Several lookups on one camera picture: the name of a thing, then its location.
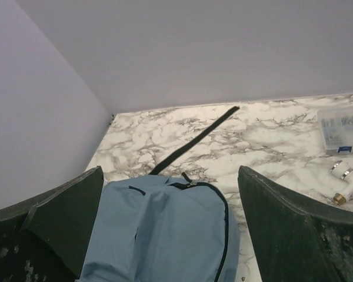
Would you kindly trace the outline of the blue fabric backpack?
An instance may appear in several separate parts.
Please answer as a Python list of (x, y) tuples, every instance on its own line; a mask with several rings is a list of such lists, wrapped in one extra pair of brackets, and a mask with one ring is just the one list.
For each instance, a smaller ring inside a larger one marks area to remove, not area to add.
[(81, 281), (234, 281), (239, 227), (213, 184), (161, 172), (227, 120), (211, 126), (148, 175), (107, 183), (102, 191)]

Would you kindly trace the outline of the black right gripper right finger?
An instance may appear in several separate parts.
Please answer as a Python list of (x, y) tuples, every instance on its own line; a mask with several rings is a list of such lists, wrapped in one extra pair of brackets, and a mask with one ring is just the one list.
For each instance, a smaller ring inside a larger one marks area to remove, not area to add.
[(353, 212), (248, 166), (239, 168), (238, 187), (263, 281), (353, 281)]

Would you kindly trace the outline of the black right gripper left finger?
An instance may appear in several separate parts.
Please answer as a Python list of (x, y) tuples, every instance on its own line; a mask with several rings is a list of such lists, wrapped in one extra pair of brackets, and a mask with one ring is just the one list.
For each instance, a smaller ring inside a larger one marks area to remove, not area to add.
[(101, 167), (0, 209), (0, 281), (75, 281), (91, 238)]

